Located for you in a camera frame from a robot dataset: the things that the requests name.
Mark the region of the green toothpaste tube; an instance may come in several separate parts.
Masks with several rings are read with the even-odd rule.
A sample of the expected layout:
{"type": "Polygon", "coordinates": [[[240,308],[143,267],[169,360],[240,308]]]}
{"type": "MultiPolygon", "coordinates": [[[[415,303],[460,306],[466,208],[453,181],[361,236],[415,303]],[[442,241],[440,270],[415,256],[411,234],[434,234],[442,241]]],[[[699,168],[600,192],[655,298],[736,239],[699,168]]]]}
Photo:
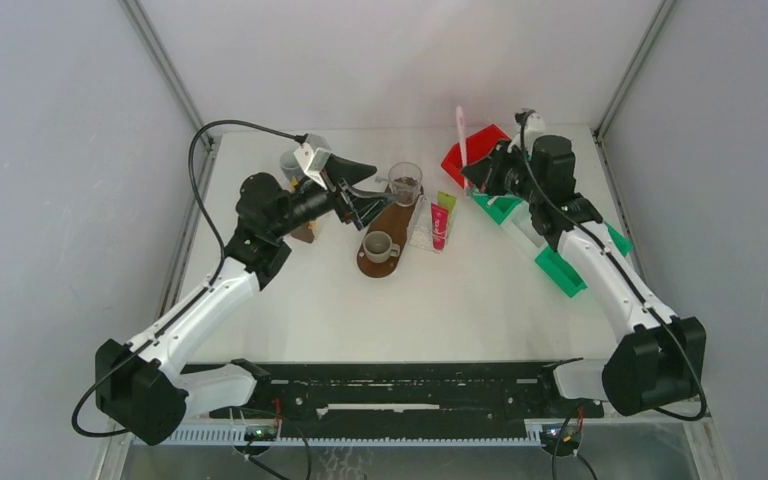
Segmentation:
{"type": "Polygon", "coordinates": [[[439,191],[436,204],[447,211],[447,216],[452,218],[456,207],[457,197],[453,194],[439,191]]]}

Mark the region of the clear glass tumbler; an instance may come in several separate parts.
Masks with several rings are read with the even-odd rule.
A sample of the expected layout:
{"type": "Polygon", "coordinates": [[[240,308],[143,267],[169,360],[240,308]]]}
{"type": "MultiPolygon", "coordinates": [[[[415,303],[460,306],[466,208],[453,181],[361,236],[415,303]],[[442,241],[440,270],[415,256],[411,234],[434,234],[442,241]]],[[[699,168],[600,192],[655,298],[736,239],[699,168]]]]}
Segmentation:
{"type": "Polygon", "coordinates": [[[413,206],[421,192],[423,172],[411,162],[399,162],[388,172],[390,191],[395,195],[395,203],[401,207],[413,206]]]}

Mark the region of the red toothpaste tube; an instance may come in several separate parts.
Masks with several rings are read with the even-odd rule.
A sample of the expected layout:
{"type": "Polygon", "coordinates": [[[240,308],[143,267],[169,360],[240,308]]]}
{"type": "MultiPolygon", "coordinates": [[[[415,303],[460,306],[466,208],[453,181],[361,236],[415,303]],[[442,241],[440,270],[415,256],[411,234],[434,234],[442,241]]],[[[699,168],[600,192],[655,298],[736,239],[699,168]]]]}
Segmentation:
{"type": "Polygon", "coordinates": [[[431,203],[430,213],[432,247],[436,251],[442,251],[446,245],[450,212],[445,206],[431,203]]]}

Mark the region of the pink toothbrush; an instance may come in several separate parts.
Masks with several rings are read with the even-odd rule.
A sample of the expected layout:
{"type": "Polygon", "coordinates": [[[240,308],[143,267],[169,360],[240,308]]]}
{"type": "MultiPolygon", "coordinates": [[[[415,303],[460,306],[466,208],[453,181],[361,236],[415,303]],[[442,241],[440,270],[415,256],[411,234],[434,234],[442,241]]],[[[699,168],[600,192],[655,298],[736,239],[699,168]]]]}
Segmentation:
{"type": "MultiPolygon", "coordinates": [[[[466,145],[467,136],[466,136],[465,114],[461,105],[457,105],[455,108],[455,120],[456,120],[457,136],[458,136],[459,156],[460,156],[460,163],[461,163],[460,166],[461,168],[463,168],[468,165],[468,160],[467,160],[467,145],[466,145]]],[[[463,174],[462,174],[462,184],[463,184],[464,195],[468,197],[470,193],[470,183],[469,183],[469,180],[466,178],[466,176],[463,174]]]]}

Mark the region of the grey ceramic cup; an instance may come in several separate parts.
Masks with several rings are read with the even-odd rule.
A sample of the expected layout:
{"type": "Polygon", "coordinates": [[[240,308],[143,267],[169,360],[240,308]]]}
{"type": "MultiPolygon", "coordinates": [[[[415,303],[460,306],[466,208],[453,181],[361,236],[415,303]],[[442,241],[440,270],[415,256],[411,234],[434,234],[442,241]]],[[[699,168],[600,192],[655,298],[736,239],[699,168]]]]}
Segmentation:
{"type": "Polygon", "coordinates": [[[383,264],[401,255],[401,246],[384,231],[371,231],[362,242],[364,257],[374,264],[383,264]]]}

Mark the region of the clear textured acrylic holder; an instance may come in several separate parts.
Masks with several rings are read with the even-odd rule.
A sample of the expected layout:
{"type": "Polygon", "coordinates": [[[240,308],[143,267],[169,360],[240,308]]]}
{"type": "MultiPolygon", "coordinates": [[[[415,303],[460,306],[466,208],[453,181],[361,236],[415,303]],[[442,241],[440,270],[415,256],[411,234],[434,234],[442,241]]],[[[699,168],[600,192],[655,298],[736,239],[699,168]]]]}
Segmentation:
{"type": "MultiPolygon", "coordinates": [[[[436,202],[437,202],[437,196],[432,199],[429,199],[425,195],[419,196],[415,204],[415,211],[412,214],[411,220],[409,222],[408,235],[409,235],[409,244],[411,246],[422,248],[428,251],[433,251],[436,253],[440,253],[445,248],[442,251],[436,251],[432,247],[430,205],[431,203],[436,203],[436,202]]],[[[455,207],[453,217],[449,218],[448,220],[448,233],[447,233],[445,247],[448,245],[450,234],[453,231],[455,213],[456,213],[456,207],[455,207]]]]}

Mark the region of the green bin with toothpaste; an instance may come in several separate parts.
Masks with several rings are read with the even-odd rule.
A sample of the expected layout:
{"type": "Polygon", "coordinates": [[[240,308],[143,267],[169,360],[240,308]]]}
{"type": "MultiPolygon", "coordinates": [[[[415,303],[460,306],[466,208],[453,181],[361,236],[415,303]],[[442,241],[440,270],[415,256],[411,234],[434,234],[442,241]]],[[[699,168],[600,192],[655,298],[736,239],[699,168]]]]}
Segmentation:
{"type": "MultiPolygon", "coordinates": [[[[633,250],[633,243],[611,224],[605,225],[618,252],[623,257],[627,256],[633,250]]],[[[586,283],[575,269],[550,247],[542,248],[535,258],[535,263],[569,298],[587,289],[586,283]]]]}

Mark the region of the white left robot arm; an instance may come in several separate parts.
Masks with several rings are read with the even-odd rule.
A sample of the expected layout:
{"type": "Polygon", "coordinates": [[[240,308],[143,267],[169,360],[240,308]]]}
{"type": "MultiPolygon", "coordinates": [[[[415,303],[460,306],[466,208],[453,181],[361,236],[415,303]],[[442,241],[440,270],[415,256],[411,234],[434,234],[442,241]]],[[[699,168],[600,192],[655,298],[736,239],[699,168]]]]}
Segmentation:
{"type": "Polygon", "coordinates": [[[119,424],[118,434],[154,446],[191,417],[227,407],[258,417],[270,409],[273,392],[260,382],[268,374],[247,360],[189,374],[183,369],[231,313],[278,275],[291,254],[285,238],[292,231],[330,212],[363,229],[394,204],[391,192],[357,188],[376,172],[329,154],[320,179],[306,178],[292,191],[266,172],[242,182],[237,226],[216,270],[145,330],[124,343],[109,339],[96,351],[87,394],[119,424]]]}

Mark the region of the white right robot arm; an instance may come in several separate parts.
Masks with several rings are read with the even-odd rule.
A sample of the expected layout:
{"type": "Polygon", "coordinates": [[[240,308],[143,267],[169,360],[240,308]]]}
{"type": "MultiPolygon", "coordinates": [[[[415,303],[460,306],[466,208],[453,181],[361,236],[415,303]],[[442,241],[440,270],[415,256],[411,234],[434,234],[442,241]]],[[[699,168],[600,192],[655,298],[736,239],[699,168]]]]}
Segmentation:
{"type": "Polygon", "coordinates": [[[593,293],[617,346],[606,360],[556,367],[539,388],[538,402],[552,416],[577,400],[610,403],[624,416],[656,411],[683,421],[709,409],[701,382],[707,335],[695,317],[680,318],[633,271],[602,215],[576,189],[576,156],[569,139],[544,135],[531,146],[500,141],[484,159],[462,168],[480,192],[516,196],[548,247],[593,293]]]}

